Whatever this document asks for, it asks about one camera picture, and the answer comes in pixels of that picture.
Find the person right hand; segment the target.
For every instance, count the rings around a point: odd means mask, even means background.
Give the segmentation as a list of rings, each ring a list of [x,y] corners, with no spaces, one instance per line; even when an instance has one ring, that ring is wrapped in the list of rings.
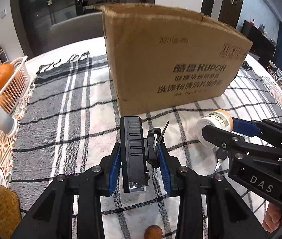
[[[272,233],[279,228],[280,223],[282,223],[282,210],[273,203],[269,203],[262,223],[263,228]]]

